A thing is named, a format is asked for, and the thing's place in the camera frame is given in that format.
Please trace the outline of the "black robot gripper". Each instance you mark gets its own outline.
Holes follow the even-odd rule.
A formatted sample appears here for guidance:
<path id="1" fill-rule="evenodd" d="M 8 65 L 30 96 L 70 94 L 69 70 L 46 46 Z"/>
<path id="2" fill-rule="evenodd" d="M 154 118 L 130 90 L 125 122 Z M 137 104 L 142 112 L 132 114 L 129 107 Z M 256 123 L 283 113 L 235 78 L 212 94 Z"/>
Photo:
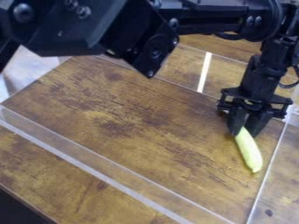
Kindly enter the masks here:
<path id="1" fill-rule="evenodd" d="M 248 133 L 256 137 L 272 117 L 285 116 L 292 101 L 275 94 L 285 72 L 285 65 L 277 65 L 261 55 L 253 55 L 239 86 L 220 90 L 217 109 L 228 111 L 227 125 L 232 136 L 245 124 Z"/>

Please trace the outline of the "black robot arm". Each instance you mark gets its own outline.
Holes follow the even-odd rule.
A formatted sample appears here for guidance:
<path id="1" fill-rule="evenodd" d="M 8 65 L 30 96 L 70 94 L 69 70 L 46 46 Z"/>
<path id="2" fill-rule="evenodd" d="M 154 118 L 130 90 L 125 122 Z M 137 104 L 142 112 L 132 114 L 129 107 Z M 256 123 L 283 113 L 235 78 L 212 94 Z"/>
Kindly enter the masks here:
<path id="1" fill-rule="evenodd" d="M 0 0 L 0 72 L 25 47 L 41 57 L 104 54 L 153 77 L 188 34 L 260 43 L 217 104 L 229 133 L 257 135 L 292 103 L 275 93 L 281 77 L 293 71 L 299 81 L 295 0 Z"/>

